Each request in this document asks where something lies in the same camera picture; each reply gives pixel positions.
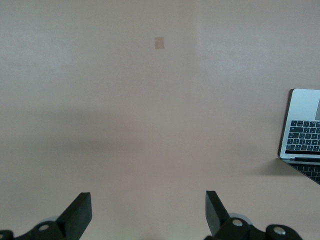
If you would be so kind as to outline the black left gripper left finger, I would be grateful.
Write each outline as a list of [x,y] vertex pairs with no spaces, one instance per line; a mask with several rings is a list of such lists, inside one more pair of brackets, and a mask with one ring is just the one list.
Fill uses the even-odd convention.
[[82,192],[56,220],[39,223],[14,240],[80,240],[91,220],[91,194]]

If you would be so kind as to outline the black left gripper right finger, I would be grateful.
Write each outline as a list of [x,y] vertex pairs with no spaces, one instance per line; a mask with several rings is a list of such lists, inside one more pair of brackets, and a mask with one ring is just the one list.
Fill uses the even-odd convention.
[[243,216],[230,215],[213,190],[205,193],[205,218],[211,235],[204,240],[303,240],[286,225],[271,224],[262,231]]

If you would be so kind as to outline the silver laptop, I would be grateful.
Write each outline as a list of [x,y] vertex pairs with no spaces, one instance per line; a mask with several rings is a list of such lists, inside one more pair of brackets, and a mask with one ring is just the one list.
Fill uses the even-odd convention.
[[290,90],[278,156],[320,185],[320,90]]

